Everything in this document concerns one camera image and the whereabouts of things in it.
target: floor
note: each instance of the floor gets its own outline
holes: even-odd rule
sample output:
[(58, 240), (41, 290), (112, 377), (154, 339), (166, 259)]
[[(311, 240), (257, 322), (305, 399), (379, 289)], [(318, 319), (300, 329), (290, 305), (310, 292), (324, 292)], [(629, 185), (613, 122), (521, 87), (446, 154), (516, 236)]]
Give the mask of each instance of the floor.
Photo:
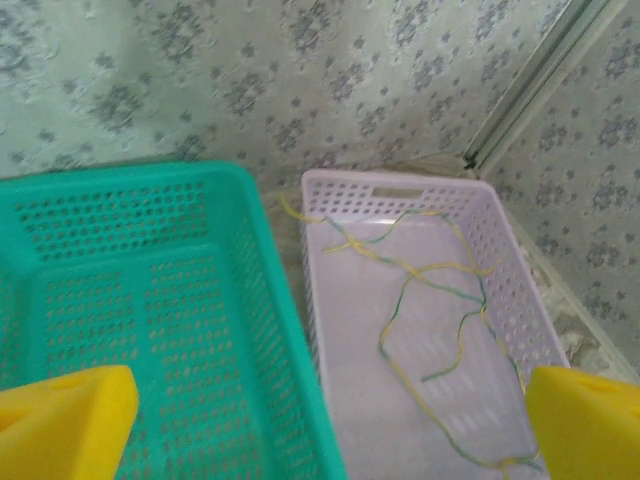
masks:
[[(415, 165), (399, 165), (394, 171), (417, 174), (452, 175), (447, 169), (429, 169)], [(299, 187), (283, 188), (262, 196), (275, 235), (289, 283), (303, 323), (306, 324), (306, 293), (302, 269), (298, 221), (284, 212), (279, 202), (279, 194), (284, 193), (296, 209), (301, 206)], [(595, 322), (585, 316), (581, 305), (576, 303), (561, 279), (557, 278), (550, 265), (544, 262), (533, 242), (517, 225), (513, 225), (522, 253), (531, 268), (531, 274), (538, 286), (544, 305), (560, 337), (571, 365), (585, 372), (632, 383), (640, 383), (635, 371), (615, 349), (608, 338), (598, 330)]]

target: yellow plastic object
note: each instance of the yellow plastic object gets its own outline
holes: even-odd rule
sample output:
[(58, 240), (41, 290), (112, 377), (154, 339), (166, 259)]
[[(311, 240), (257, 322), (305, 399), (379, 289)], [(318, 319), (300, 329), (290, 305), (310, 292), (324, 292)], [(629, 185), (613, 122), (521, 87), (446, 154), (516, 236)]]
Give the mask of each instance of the yellow plastic object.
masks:
[(553, 480), (640, 479), (640, 387), (538, 367), (525, 401)]
[(125, 366), (0, 392), (0, 479), (111, 480), (138, 411)]

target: basket handle slot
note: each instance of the basket handle slot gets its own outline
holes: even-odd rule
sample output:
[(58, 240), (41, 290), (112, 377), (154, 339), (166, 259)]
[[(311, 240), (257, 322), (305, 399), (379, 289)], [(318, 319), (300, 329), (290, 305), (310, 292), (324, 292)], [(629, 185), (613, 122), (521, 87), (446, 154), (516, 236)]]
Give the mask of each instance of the basket handle slot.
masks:
[(417, 199), (422, 197), (423, 193), (424, 190), (419, 188), (375, 187), (371, 196), (373, 198)]

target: teal plastic basket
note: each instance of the teal plastic basket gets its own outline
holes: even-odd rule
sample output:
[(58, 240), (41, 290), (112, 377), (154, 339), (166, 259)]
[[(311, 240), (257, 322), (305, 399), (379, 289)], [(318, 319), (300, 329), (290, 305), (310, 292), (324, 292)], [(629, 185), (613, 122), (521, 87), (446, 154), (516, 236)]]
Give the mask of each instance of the teal plastic basket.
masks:
[(0, 390), (129, 365), (140, 411), (123, 480), (346, 478), (245, 170), (7, 180), (0, 215)]

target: wallpaper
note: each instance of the wallpaper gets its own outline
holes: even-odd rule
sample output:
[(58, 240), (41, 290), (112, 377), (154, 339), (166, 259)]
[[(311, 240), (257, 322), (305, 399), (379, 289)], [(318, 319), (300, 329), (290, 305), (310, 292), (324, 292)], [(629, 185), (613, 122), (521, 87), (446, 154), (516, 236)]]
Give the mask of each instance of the wallpaper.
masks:
[(630, 1), (489, 180), (640, 372), (639, 79)]
[(567, 0), (2, 0), (0, 176), (461, 153)]

